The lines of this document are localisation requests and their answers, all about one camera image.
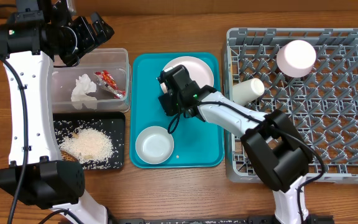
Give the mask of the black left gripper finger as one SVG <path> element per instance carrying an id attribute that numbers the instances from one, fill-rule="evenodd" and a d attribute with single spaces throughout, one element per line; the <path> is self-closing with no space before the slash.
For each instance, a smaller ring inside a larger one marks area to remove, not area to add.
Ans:
<path id="1" fill-rule="evenodd" d="M 99 44 L 107 42 L 114 35 L 114 29 L 97 12 L 92 13 L 91 21 Z"/>
<path id="2" fill-rule="evenodd" d="M 94 25 L 91 25 L 86 17 L 79 16 L 71 25 L 76 34 L 77 44 L 75 53 L 77 56 L 84 56 L 99 46 L 99 40 Z"/>

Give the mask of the pink plate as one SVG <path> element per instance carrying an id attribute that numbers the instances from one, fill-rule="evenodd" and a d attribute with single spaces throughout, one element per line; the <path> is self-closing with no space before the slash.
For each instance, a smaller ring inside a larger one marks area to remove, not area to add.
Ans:
<path id="1" fill-rule="evenodd" d="M 182 56 L 169 61 L 164 66 L 163 71 L 170 67 L 184 65 L 189 72 L 190 78 L 194 80 L 200 88 L 205 85 L 214 86 L 214 75 L 210 67 L 196 57 Z"/>

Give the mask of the white napkin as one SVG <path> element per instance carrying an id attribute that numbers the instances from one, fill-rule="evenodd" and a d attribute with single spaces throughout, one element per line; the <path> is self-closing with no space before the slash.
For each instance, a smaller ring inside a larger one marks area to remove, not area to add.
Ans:
<path id="1" fill-rule="evenodd" d="M 91 81 L 87 74 L 76 79 L 76 86 L 74 87 L 71 93 L 71 102 L 75 109 L 81 110 L 83 106 L 88 109 L 96 110 L 97 109 L 97 98 L 93 96 L 88 96 L 88 93 L 96 92 L 96 84 Z"/>

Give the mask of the white small bowl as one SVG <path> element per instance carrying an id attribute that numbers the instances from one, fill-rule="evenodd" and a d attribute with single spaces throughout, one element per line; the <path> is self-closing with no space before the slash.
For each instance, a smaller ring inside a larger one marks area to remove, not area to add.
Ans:
<path id="1" fill-rule="evenodd" d="M 145 128 L 138 135 L 135 151 L 138 157 L 147 164 L 161 164 L 173 153 L 174 139 L 168 131 L 160 126 Z"/>

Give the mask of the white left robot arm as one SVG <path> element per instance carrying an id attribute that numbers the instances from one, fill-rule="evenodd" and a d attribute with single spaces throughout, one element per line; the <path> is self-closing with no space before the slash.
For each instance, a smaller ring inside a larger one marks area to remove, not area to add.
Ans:
<path id="1" fill-rule="evenodd" d="M 107 42 L 113 29 L 99 14 L 75 14 L 71 1 L 17 1 L 0 25 L 0 60 L 9 80 L 12 142 L 0 188 L 15 202 L 61 214 L 73 223 L 114 223 L 110 211 L 85 189 L 77 161 L 62 159 L 53 128 L 54 58 L 65 67 Z"/>

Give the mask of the red snack wrapper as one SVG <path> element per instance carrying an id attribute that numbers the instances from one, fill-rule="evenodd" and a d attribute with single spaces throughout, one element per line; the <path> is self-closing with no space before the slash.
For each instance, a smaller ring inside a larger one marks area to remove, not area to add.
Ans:
<path id="1" fill-rule="evenodd" d="M 116 99 L 125 97 L 126 91 L 118 89 L 115 79 L 113 79 L 112 75 L 107 70 L 95 72 L 94 75 L 98 80 L 99 86 L 102 89 L 112 93 Z"/>

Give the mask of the pink bowl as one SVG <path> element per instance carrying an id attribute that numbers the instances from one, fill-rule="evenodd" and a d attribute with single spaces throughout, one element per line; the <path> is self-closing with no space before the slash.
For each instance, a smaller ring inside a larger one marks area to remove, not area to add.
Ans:
<path id="1" fill-rule="evenodd" d="M 278 68 L 292 78 L 301 78 L 309 74 L 315 61 L 315 49 L 304 40 L 293 40 L 277 53 Z"/>

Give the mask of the cream plastic cup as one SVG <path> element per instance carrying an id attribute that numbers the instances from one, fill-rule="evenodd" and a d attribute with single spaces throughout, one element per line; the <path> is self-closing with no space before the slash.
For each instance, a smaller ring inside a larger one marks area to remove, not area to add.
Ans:
<path id="1" fill-rule="evenodd" d="M 261 80 L 252 78 L 250 80 L 235 84 L 232 88 L 233 102 L 245 106 L 264 94 L 265 87 Z"/>

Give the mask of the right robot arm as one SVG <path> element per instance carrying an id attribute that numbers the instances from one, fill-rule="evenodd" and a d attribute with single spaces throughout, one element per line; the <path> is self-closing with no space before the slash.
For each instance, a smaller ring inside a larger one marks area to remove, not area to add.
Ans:
<path id="1" fill-rule="evenodd" d="M 155 119 L 169 119 L 167 133 L 177 149 L 199 151 L 214 146 L 217 129 L 241 140 L 257 176 L 273 191 L 278 223 L 303 223 L 308 211 L 303 187 L 313 150 L 305 144 L 290 119 L 280 110 L 269 114 L 247 109 L 227 99 L 219 85 L 196 82 L 196 73 L 183 62 L 167 68 L 162 59 L 181 55 L 199 60 L 223 41 L 217 16 L 140 16 L 134 25 L 109 17 L 116 32 L 128 41 L 138 40 L 157 53 L 134 61 L 132 129 Z"/>

